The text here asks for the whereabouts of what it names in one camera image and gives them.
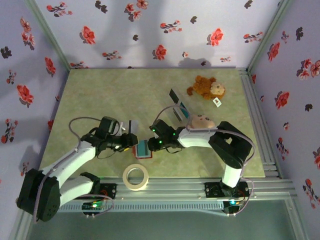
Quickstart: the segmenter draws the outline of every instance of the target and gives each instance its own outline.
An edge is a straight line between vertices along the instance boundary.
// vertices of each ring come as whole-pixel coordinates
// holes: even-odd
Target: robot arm
[[[98,194],[100,179],[93,174],[84,172],[71,181],[66,180],[103,150],[123,152],[138,144],[137,136],[122,134],[121,130],[122,126],[117,120],[105,116],[99,127],[84,135],[79,144],[58,161],[42,170],[28,171],[16,202],[18,208],[33,215],[37,207],[36,217],[46,222],[63,204],[85,194]]]
[[[252,145],[239,136],[223,133],[223,131],[229,131],[244,136],[229,122],[222,121],[216,128],[186,129],[178,127],[175,130],[163,120],[158,119],[150,126],[150,129],[156,134],[156,137],[150,138],[148,141],[149,149],[154,152],[170,147],[180,149],[212,148],[226,164],[221,180],[222,190],[230,195],[230,192],[237,186]]]

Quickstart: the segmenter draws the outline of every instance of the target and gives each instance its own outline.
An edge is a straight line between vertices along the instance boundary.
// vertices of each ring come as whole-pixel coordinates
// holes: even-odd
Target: masking tape roll
[[[130,174],[131,171],[135,170],[135,169],[139,169],[143,172],[143,180],[142,182],[140,182],[139,184],[131,184],[128,180],[128,175]],[[123,174],[122,174],[122,180],[124,182],[124,185],[132,190],[132,191],[140,191],[145,189],[145,187],[147,186],[148,182],[149,182],[149,174],[147,169],[140,165],[140,164],[132,164],[130,166],[128,166]]]

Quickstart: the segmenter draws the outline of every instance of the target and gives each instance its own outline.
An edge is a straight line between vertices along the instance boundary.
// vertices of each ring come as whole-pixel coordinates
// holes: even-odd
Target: teddy bear
[[[188,87],[186,90],[189,96],[193,95],[193,91],[206,100],[214,98],[221,100],[226,94],[226,88],[221,83],[216,82],[214,77],[206,78],[200,75],[196,76],[193,86]]]
[[[191,129],[211,129],[216,124],[206,115],[192,115],[191,123],[188,125]]]

